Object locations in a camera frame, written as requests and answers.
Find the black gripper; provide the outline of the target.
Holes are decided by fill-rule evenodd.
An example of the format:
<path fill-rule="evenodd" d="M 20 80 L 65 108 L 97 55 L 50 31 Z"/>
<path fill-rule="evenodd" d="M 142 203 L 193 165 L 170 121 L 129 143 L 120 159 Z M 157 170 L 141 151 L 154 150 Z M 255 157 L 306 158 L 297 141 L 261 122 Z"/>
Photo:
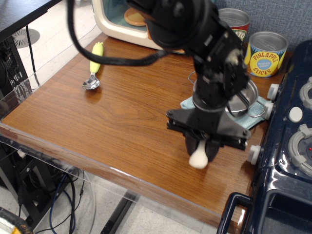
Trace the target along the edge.
<path fill-rule="evenodd" d="M 208 161 L 213 161 L 219 148 L 225 145 L 241 150 L 246 149 L 247 141 L 251 137 L 249 130 L 231 119 L 226 119 L 225 116 L 221 119 L 201 118 L 196 110 L 197 108 L 194 107 L 169 110 L 166 113 L 168 129 L 183 133 L 189 156 L 196 151 L 201 141 L 206 142 L 205 153 Z"/>

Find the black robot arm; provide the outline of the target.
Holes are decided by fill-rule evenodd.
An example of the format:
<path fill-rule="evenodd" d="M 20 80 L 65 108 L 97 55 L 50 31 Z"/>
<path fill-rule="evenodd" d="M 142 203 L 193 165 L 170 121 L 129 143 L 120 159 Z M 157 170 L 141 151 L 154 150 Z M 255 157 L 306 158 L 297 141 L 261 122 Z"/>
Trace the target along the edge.
<path fill-rule="evenodd" d="M 225 145 L 245 149 L 251 133 L 225 109 L 234 96 L 247 104 L 242 90 L 250 78 L 242 42 L 219 18 L 217 7 L 209 0 L 130 0 L 128 5 L 143 15 L 155 44 L 193 58 L 194 108 L 167 112 L 167 126 L 183 133 L 188 154 L 201 146 L 211 161 Z"/>

